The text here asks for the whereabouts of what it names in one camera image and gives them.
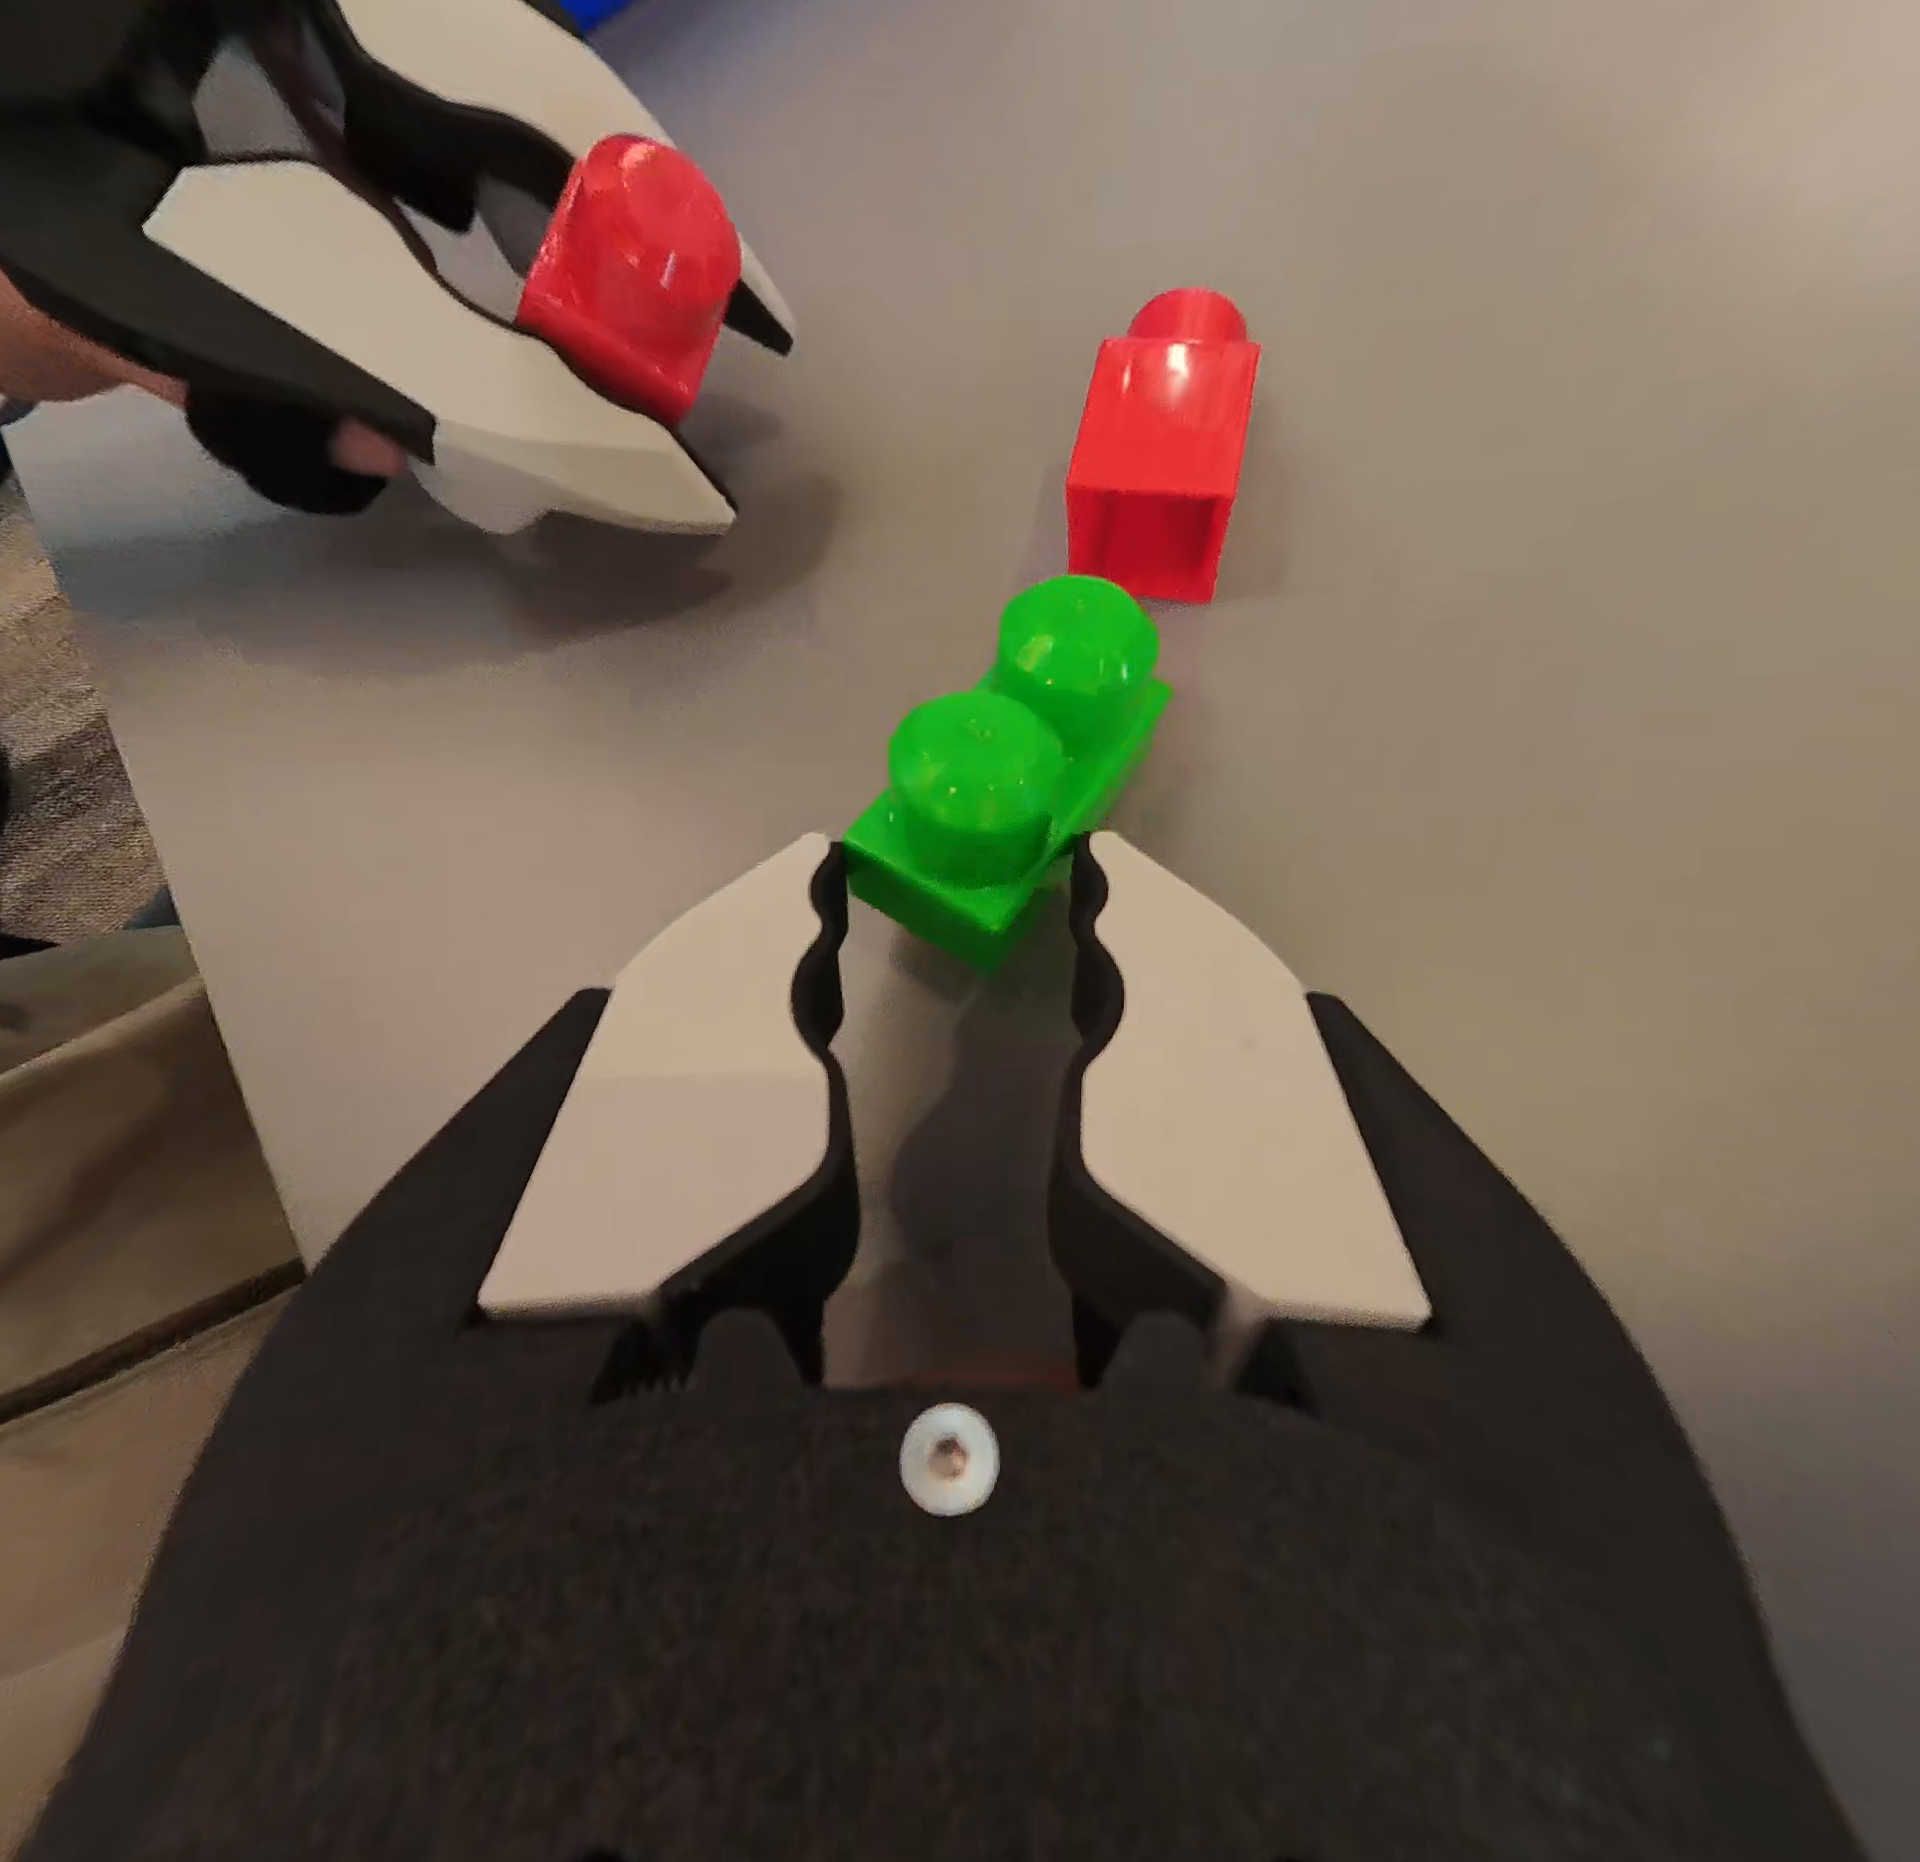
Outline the person's beige trousers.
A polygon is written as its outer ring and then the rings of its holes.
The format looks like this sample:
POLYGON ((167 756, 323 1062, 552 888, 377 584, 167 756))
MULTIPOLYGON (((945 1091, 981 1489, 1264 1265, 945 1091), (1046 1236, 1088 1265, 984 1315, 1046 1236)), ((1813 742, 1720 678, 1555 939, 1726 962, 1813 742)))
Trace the person's beige trousers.
POLYGON ((5 962, 5 1825, 71 1753, 298 1251, 180 930, 5 962))

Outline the person's left hand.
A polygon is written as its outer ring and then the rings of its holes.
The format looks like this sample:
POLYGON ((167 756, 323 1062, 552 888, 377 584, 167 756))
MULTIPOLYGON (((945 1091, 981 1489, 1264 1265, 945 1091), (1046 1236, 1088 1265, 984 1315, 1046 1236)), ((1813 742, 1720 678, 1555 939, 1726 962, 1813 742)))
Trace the person's left hand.
MULTIPOLYGON (((78 403, 119 388, 137 388, 173 410, 186 410, 186 386, 116 356, 107 348, 36 311, 3 276, 3 399, 5 410, 78 403)), ((332 461, 356 475, 399 478, 408 458, 394 441, 354 421, 332 430, 332 461)))

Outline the red toy block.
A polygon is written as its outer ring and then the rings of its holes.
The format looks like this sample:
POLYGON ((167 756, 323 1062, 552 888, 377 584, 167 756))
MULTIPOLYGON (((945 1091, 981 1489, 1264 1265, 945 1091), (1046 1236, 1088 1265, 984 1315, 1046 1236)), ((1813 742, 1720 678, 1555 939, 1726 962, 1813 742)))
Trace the red toy block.
POLYGON ((1065 482, 1068 571, 1139 602, 1215 600, 1262 346, 1210 288, 1173 288, 1095 351, 1065 482))
POLYGON ((679 430, 741 283, 741 239, 682 151, 611 135, 574 167, 514 327, 611 401, 679 430))

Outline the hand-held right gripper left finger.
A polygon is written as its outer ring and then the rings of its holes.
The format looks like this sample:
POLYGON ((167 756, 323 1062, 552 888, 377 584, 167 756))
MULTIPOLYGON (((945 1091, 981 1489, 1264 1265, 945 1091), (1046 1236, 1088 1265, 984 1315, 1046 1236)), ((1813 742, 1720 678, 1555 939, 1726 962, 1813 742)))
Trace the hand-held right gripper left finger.
POLYGON ((483 1280, 489 1321, 822 1326, 860 1236, 848 902, 844 846, 801 837, 626 962, 483 1280))

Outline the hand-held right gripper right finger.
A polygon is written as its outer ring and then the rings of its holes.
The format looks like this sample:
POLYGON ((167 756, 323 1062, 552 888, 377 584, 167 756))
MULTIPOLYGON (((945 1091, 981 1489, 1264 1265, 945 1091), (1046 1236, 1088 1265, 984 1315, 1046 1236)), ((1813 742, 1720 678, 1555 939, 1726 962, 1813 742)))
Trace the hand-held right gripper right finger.
POLYGON ((1076 842, 1078 1048, 1048 1248, 1094 1318, 1425 1330, 1430 1295, 1294 971, 1115 831, 1076 842))

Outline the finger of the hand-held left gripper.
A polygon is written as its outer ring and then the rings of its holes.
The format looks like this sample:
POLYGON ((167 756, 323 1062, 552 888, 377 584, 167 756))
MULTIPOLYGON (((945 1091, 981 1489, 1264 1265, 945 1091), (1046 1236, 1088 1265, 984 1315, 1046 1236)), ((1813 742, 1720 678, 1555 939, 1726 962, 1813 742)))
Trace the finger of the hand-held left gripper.
POLYGON ((552 514, 720 535, 734 506, 677 430, 472 307, 396 227, 321 168, 189 168, 146 236, 430 421, 418 482, 491 535, 552 514))
MULTIPOLYGON (((505 252, 531 245, 523 282, 593 145, 647 135, 677 149, 531 0, 301 0, 301 131, 384 218, 418 210, 465 232, 491 212, 491 190, 523 196, 531 218, 500 236, 505 252)), ((741 252, 724 329, 788 356, 794 314, 746 239, 741 252)))

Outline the green double toy block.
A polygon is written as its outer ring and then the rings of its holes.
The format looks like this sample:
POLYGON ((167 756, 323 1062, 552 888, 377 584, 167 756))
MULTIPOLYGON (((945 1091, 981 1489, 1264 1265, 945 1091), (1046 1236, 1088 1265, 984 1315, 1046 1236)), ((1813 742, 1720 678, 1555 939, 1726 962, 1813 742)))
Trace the green double toy block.
POLYGON ((849 894, 996 970, 1141 768, 1171 704, 1160 629, 1115 581, 1015 593, 984 678, 918 701, 844 838, 849 894))

